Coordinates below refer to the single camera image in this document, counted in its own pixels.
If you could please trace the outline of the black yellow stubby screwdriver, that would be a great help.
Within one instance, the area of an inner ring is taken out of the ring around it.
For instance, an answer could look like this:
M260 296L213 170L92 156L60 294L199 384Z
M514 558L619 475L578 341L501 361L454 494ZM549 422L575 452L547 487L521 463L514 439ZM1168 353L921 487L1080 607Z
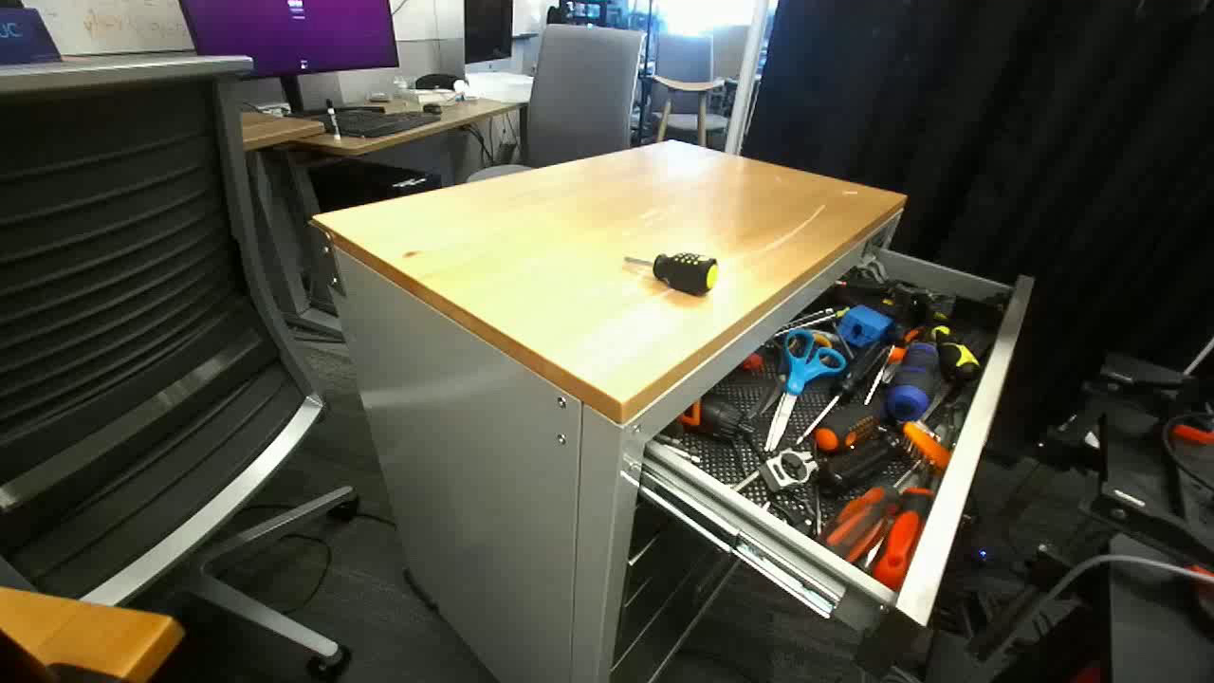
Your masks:
M716 285L716 262L707 253L652 253L644 270L686 296L707 296Z

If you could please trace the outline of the grey metal tool drawer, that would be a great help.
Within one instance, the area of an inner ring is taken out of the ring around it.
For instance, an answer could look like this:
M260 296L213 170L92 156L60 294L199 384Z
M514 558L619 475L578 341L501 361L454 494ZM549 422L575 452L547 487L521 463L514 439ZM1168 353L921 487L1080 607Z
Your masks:
M838 322L853 303L893 315L897 332L871 349L852 349ZM686 381L643 452L621 624L638 635L683 628L729 573L748 570L812 614L860 635L926 628L1027 303L1024 279L1002 285L900 250L871 250L838 262L792 306L726 347ZM841 349L852 370L815 381L783 444L766 452L791 332ZM945 472L914 454L900 433L903 422L883 411L911 341L934 341L940 353L940 395L914 422L954 452ZM838 509L872 487L934 494L900 589L822 543Z

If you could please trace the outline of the grey cabinet with wooden top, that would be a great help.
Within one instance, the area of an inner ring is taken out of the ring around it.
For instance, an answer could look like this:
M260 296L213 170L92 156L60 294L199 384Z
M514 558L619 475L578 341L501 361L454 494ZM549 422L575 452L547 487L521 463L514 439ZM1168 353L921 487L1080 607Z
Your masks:
M903 196L649 145L323 214L410 580L499 683L606 683L643 452ZM686 296L644 258L707 253Z

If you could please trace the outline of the grey fabric office chair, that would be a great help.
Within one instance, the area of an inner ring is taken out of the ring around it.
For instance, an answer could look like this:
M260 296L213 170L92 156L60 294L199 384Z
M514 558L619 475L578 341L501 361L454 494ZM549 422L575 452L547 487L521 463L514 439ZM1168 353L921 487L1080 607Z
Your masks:
M638 100L643 31L549 24L523 110L514 164L491 164L475 180L621 151Z

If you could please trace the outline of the blue plastic block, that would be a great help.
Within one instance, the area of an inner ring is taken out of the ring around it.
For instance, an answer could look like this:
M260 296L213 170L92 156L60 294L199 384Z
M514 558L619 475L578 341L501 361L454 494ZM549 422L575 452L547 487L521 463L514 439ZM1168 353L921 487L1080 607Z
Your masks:
M871 349L871 347L883 341L893 332L897 332L897 320L876 306L867 306L867 303L853 303L838 322L838 338L852 349Z

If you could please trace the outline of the wooden chair in background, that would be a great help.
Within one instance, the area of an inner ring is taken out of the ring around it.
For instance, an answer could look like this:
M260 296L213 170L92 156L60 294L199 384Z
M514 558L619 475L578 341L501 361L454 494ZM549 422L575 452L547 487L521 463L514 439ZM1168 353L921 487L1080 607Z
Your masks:
M715 71L715 41L707 36L659 36L649 81L659 140L726 145L731 84Z

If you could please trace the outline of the black keyboard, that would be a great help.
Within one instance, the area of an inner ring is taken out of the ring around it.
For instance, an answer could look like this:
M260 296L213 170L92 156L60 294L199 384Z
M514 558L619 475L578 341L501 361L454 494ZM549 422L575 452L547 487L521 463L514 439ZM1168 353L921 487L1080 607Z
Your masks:
M392 137L392 133L405 133L418 126L432 126L439 121L439 115L425 115L425 110L405 110L405 115L385 115L385 110L333 110L325 119L325 133L343 133L343 137Z

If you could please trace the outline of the black monitor in background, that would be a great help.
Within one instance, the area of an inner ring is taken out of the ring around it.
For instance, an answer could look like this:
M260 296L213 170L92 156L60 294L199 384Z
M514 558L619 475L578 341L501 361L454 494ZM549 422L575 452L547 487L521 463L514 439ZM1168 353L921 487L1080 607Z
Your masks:
M465 60L501 60L514 52L514 0L465 0Z

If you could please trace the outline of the wooden office desk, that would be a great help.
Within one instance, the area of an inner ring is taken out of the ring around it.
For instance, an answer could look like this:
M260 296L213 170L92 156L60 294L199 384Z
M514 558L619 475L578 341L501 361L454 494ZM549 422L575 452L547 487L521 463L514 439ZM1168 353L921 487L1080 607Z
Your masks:
M270 115L246 115L242 119L242 148L264 151L264 148L317 148L325 156L374 156L387 148L401 148L415 140L429 140L453 128L480 126L485 119L514 115L514 104L499 100L475 100L475 104L453 104L439 105L437 115L366 115L366 119L344 119L338 133L325 128L323 119L270 119Z

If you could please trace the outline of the purple computer monitor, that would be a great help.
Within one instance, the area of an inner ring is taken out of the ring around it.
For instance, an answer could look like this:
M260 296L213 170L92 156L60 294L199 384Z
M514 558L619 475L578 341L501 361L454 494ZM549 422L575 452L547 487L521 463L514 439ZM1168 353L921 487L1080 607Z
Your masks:
M178 0L199 52L242 52L260 76L392 69L387 0Z

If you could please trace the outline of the dark mesh office chair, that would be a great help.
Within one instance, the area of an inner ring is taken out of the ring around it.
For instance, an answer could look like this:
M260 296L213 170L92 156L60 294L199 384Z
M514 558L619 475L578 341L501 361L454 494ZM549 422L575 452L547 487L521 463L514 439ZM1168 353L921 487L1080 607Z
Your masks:
M299 645L348 649L217 567L317 518L238 509L323 417L251 223L242 56L0 69L0 561L18 589L124 607L175 580Z

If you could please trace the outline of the blue handled scissors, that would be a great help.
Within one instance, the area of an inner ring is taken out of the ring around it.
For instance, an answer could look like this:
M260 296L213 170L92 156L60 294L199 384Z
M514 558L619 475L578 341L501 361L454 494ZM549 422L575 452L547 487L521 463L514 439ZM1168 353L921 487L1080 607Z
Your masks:
M766 452L774 452L783 444L801 395L815 381L834 381L852 370L841 349L819 347L810 332L791 332L783 349L786 349L786 384L783 384L783 398L779 398L772 427L766 427L766 439L763 439Z

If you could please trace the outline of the blue handled screwdriver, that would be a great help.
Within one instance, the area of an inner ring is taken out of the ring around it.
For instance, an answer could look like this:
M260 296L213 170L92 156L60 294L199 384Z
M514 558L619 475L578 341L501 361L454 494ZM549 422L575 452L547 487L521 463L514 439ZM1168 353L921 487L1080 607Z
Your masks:
M921 417L940 395L940 353L934 341L911 341L893 389L883 390L883 411L893 422Z

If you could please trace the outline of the orange handled pliers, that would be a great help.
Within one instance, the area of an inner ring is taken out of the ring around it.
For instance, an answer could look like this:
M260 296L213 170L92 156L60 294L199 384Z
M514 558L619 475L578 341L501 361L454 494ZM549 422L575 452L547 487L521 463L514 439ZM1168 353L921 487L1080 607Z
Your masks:
M930 501L934 494L926 487L872 487L838 509L822 543L845 561L867 567L879 585L900 589L921 538Z

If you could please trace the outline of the orange handled screwdriver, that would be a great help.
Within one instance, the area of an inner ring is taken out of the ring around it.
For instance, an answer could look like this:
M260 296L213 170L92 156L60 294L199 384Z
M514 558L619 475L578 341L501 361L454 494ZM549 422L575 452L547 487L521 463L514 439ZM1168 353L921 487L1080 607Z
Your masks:
M921 454L934 472L945 472L954 452L921 427L921 422L903 422L903 439L914 454Z

